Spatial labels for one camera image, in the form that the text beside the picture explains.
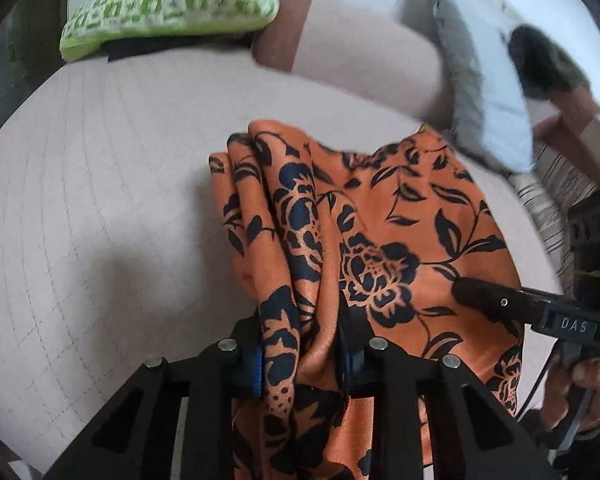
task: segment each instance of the human hand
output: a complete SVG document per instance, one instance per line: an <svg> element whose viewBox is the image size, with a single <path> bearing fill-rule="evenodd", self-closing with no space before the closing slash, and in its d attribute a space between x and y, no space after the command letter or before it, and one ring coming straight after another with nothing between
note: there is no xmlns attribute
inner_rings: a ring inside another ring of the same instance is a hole
<svg viewBox="0 0 600 480"><path fill-rule="evenodd" d="M594 389L579 432L583 433L600 426L600 359L578 363L570 372L562 368L555 357L554 366L550 369L546 380L544 402L540 409L540 418L548 428L555 428L567 415L569 411L567 394L573 384Z"/></svg>

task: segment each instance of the striped fabric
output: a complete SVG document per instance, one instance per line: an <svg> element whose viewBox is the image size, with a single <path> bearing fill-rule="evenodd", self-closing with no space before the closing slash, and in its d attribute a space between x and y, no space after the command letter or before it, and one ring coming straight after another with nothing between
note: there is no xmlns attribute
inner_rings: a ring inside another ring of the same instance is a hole
<svg viewBox="0 0 600 480"><path fill-rule="evenodd" d="M597 187L565 156L536 143L536 168L531 173L510 174L521 204L529 212L540 234L544 250L555 267L565 295L573 295L573 255L564 229L568 209Z"/></svg>

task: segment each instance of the green patterned pillow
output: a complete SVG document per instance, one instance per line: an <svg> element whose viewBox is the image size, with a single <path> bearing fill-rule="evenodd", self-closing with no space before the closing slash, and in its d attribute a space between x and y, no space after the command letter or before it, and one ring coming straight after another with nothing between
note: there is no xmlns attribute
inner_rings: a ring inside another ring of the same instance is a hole
<svg viewBox="0 0 600 480"><path fill-rule="evenodd" d="M60 53L71 62L109 40L259 30L278 6L278 0L91 0L64 26Z"/></svg>

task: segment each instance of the metal screw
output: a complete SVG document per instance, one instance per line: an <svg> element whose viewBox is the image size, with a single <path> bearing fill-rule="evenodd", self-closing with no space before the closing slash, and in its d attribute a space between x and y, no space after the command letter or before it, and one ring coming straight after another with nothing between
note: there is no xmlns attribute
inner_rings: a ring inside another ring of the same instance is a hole
<svg viewBox="0 0 600 480"><path fill-rule="evenodd" d="M457 355L447 354L442 358L442 364L447 368L458 368L462 361Z"/></svg>
<svg viewBox="0 0 600 480"><path fill-rule="evenodd" d="M223 352L233 352L236 348L238 348L238 343L235 339L228 337L227 339L222 339L220 342L218 342L218 348Z"/></svg>
<svg viewBox="0 0 600 480"><path fill-rule="evenodd" d="M369 346L374 350L386 350L389 343L384 337L372 337L369 340Z"/></svg>
<svg viewBox="0 0 600 480"><path fill-rule="evenodd" d="M152 370L153 368L157 368L158 366L160 366L163 360L164 358L160 355L148 355L144 358L143 363L144 366L149 368L149 370Z"/></svg>

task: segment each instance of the orange floral fabric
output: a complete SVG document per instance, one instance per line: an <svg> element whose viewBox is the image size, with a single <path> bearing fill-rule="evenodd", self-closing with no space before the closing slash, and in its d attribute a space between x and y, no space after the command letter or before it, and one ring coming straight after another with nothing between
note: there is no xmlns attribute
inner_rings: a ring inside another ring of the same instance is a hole
<svg viewBox="0 0 600 480"><path fill-rule="evenodd" d="M362 480L373 403L338 388L340 291L409 354L458 355L514 412L522 328L456 303L452 281L520 286L480 189L423 126L372 155L255 121L209 158L234 266L258 303L264 395L234 406L237 479ZM426 410L423 457L430 463Z"/></svg>

